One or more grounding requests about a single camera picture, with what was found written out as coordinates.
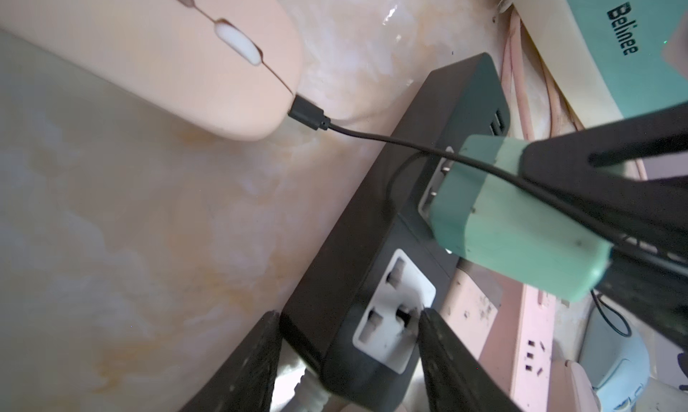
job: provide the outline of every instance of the light blue object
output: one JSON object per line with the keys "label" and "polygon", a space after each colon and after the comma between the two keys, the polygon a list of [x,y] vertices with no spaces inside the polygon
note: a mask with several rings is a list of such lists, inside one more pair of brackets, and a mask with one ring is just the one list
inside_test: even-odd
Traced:
{"label": "light blue object", "polygon": [[[688,0],[566,1],[624,117],[654,112],[688,99],[688,80],[662,58],[666,41],[688,9]],[[623,16],[627,23],[633,23],[625,29],[632,33],[629,40],[634,43],[621,47],[607,12],[626,3],[631,10]],[[628,51],[629,47],[638,50]]]}
{"label": "light blue object", "polygon": [[[470,136],[461,155],[518,174],[527,141]],[[607,266],[611,243],[515,186],[454,163],[430,207],[449,251],[557,297],[577,301]]]}
{"label": "light blue object", "polygon": [[[602,309],[619,331],[626,331],[615,313],[604,306]],[[592,310],[588,320],[579,364],[588,374],[604,412],[630,411],[648,385],[648,348],[638,330],[630,326],[632,335],[625,338],[602,319],[597,309]]]}

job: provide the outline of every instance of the computer mouse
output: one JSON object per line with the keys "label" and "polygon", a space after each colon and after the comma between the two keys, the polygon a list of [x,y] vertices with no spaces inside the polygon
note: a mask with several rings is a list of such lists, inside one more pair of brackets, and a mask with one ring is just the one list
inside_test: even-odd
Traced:
{"label": "computer mouse", "polygon": [[276,0],[0,0],[0,27],[236,140],[277,128],[303,66]]}

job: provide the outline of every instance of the black wire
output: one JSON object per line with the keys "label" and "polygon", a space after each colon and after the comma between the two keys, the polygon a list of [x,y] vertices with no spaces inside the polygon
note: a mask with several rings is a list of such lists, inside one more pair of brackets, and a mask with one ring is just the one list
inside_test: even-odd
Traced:
{"label": "black wire", "polygon": [[640,247],[631,245],[630,243],[624,241],[623,237],[626,235],[624,235],[623,232],[618,231],[616,228],[610,227],[604,222],[597,220],[596,218],[585,213],[583,210],[578,209],[576,206],[571,205],[570,203],[561,200],[559,197],[555,196],[549,191],[540,188],[538,185],[533,184],[532,182],[529,182],[522,177],[513,175],[498,167],[495,167],[492,164],[488,164],[474,158],[466,157],[464,155],[447,152],[446,150],[419,145],[412,141],[397,139],[396,137],[388,137],[380,134],[371,134],[368,132],[349,130],[347,128],[343,128],[335,124],[330,124],[328,128],[330,130],[334,130],[341,134],[346,134],[350,137],[356,137],[358,139],[383,141],[385,143],[406,146],[407,148],[416,149],[426,154],[437,155],[438,157],[451,159],[452,161],[476,168],[483,172],[499,177],[500,179],[514,185],[516,188],[519,188],[522,191],[530,194],[539,201],[542,201],[546,205],[549,205],[551,208],[554,208],[555,210],[563,213],[567,217],[571,218],[573,221],[576,221],[583,227],[588,228],[591,232],[595,233],[596,235],[606,239],[610,243],[613,243],[618,253],[623,254],[624,256],[635,261],[641,262],[643,264],[647,264],[653,267],[658,266],[664,270],[676,273],[680,276],[688,276],[688,267],[680,264],[679,262],[663,258],[656,254],[647,252]]}
{"label": "black wire", "polygon": [[404,162],[402,162],[399,167],[394,170],[394,173],[391,174],[390,180],[387,182],[387,187],[384,189],[384,200],[385,201],[391,201],[391,191],[392,187],[394,186],[394,182],[396,182],[397,178],[406,170],[406,167],[410,166],[416,159],[420,159],[423,157],[427,157],[428,154],[425,152],[416,152],[412,156],[406,158]]}
{"label": "black wire", "polygon": [[[614,309],[610,305],[604,303],[602,301],[602,298],[597,298],[597,296],[595,296],[595,293],[591,289],[590,289],[590,295],[592,296],[592,301],[595,303],[595,306],[597,306],[597,310],[600,312],[600,315],[602,315],[602,319],[604,319],[604,321],[607,322],[607,324],[612,328],[612,330],[614,330],[616,333],[620,334],[623,337],[631,337],[631,335],[633,334],[633,331],[631,331],[631,326],[628,324],[628,321],[626,321],[626,318],[624,318],[620,313],[618,313],[618,311],[616,309]],[[606,307],[607,309],[609,309],[610,311],[614,312],[616,314],[616,316],[621,318],[621,321],[626,326],[626,333],[622,333],[618,328],[616,328],[616,326],[614,324],[612,324],[611,321],[609,321],[607,316],[602,311],[602,307],[600,306],[600,303],[602,303],[602,305],[604,307]]]}

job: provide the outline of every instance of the black cable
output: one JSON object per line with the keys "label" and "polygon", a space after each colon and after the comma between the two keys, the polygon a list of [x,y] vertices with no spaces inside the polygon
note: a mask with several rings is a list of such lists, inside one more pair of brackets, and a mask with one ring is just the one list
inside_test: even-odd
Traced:
{"label": "black cable", "polygon": [[[595,303],[595,306],[597,306],[597,310],[600,312],[600,315],[602,315],[602,319],[604,319],[604,321],[607,322],[607,324],[612,328],[612,330],[614,330],[616,333],[618,333],[619,335],[621,335],[623,337],[631,337],[631,335],[633,334],[633,331],[631,331],[631,326],[628,324],[628,321],[626,321],[626,318],[624,318],[624,316],[622,316],[620,313],[618,313],[618,311],[616,309],[614,309],[610,305],[604,303],[602,301],[602,298],[598,298],[597,296],[595,296],[595,293],[591,289],[590,289],[590,295],[592,296],[592,301]],[[618,328],[616,328],[616,326],[614,324],[612,324],[611,321],[609,321],[607,316],[602,311],[602,307],[600,306],[600,303],[602,303],[602,305],[604,307],[606,307],[607,309],[609,309],[610,311],[614,312],[616,314],[616,316],[621,318],[621,321],[626,326],[626,333],[622,333]]]}
{"label": "black cable", "polygon": [[567,217],[571,218],[573,221],[578,222],[583,227],[586,227],[591,232],[596,235],[606,239],[610,243],[614,244],[615,249],[618,253],[632,259],[634,261],[641,262],[642,264],[661,267],[664,270],[676,273],[680,276],[688,277],[688,267],[676,262],[674,260],[663,258],[662,256],[650,253],[643,250],[639,246],[633,246],[624,240],[627,237],[623,232],[618,231],[614,227],[610,227],[602,221],[585,213],[578,207],[561,200],[556,195],[550,193],[549,191],[540,188],[538,185],[533,184],[525,180],[524,178],[513,175],[505,170],[493,166],[492,164],[479,161],[474,158],[465,157],[464,155],[455,154],[452,152],[447,152],[446,150],[432,148],[429,146],[420,145],[412,141],[406,141],[402,139],[397,139],[396,137],[388,137],[380,134],[371,134],[368,132],[360,132],[349,130],[348,128],[343,128],[338,125],[332,124],[330,118],[325,116],[321,108],[315,106],[310,101],[302,98],[300,95],[296,96],[294,104],[289,111],[289,116],[296,119],[302,124],[305,124],[314,130],[318,129],[331,129],[333,131],[339,132],[341,134],[346,134],[350,137],[356,137],[358,139],[383,141],[385,143],[392,143],[399,146],[405,146],[407,148],[416,149],[420,152],[429,155],[436,155],[438,157],[451,159],[452,161],[464,164],[469,167],[486,172],[490,175],[499,177],[500,179],[514,185],[516,188],[530,194],[539,201],[549,205],[551,208],[563,213]]}
{"label": "black cable", "polygon": [[384,189],[384,200],[385,201],[391,201],[391,191],[392,187],[394,186],[394,182],[397,180],[397,178],[406,170],[406,167],[410,166],[416,159],[420,159],[423,157],[427,157],[428,154],[424,152],[416,152],[412,156],[406,158],[404,162],[402,162],[399,167],[394,170],[394,172],[390,176],[390,180],[387,181],[387,187]]}

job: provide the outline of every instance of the mouse scroll wheel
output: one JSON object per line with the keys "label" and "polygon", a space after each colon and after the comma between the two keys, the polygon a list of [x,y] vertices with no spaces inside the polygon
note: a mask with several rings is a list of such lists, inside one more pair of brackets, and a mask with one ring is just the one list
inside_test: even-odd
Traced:
{"label": "mouse scroll wheel", "polygon": [[251,65],[259,66],[263,58],[258,47],[253,44],[250,38],[234,27],[228,21],[219,20],[215,22],[215,34],[220,40],[227,43],[239,55],[244,57]]}

